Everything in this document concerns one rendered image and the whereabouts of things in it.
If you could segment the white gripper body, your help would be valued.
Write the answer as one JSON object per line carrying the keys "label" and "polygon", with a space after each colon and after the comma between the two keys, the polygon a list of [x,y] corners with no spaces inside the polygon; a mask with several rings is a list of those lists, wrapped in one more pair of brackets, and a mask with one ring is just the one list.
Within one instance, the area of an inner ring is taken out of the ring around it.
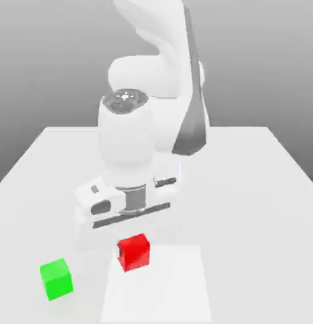
{"label": "white gripper body", "polygon": [[173,211],[173,204],[164,202],[143,211],[94,218],[78,207],[77,247],[81,251],[89,251],[112,246],[134,235],[155,234],[171,225]]}

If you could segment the small red cube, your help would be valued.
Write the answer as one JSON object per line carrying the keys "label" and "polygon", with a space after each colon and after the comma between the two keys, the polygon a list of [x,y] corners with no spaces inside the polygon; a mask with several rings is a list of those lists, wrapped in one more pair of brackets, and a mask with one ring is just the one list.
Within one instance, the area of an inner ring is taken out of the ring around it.
{"label": "small red cube", "polygon": [[118,241],[118,261],[124,272],[135,270],[150,263],[150,242],[145,234]]}

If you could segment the small green cube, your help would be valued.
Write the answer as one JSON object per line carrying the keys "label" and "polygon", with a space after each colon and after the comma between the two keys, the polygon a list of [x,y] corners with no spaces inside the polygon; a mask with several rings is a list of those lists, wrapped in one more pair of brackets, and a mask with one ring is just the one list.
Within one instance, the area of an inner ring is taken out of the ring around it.
{"label": "small green cube", "polygon": [[41,265],[40,274],[49,301],[73,292],[72,276],[63,258]]}

